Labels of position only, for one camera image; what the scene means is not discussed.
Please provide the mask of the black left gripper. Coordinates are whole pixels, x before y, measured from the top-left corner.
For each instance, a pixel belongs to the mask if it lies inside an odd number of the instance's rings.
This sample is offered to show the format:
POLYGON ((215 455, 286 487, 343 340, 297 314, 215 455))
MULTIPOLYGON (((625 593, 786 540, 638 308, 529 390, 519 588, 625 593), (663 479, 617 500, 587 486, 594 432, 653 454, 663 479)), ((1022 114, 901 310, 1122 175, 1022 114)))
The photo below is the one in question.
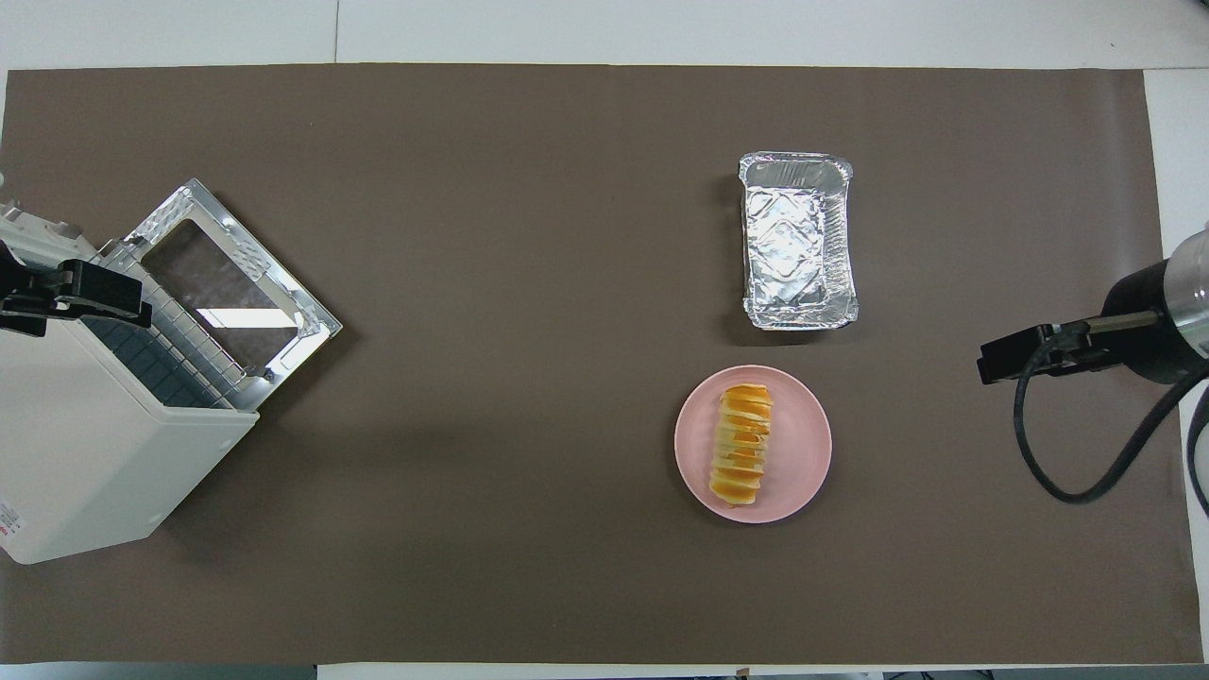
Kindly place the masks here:
POLYGON ((141 301, 140 281, 96 263, 64 260, 63 298, 66 309, 58 307, 35 270, 27 267, 8 246, 1 244, 2 332, 44 338, 48 321, 83 317, 122 322, 143 329, 152 324, 151 307, 141 301))

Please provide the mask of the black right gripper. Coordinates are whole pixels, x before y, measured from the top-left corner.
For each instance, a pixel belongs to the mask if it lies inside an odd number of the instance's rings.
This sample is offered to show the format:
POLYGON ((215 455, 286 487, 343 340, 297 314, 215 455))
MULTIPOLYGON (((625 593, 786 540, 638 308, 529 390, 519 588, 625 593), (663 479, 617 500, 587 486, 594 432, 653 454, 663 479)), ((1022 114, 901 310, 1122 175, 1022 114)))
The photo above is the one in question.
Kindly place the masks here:
POLYGON ((1049 375, 1097 373, 1107 367, 1130 365, 1145 355, 1139 334, 1162 321, 1159 313, 1094 315, 1069 322, 1031 325, 980 345, 980 384, 1014 382, 1030 365, 1032 356, 1042 352, 1047 339, 1054 344, 1055 361, 1049 375))

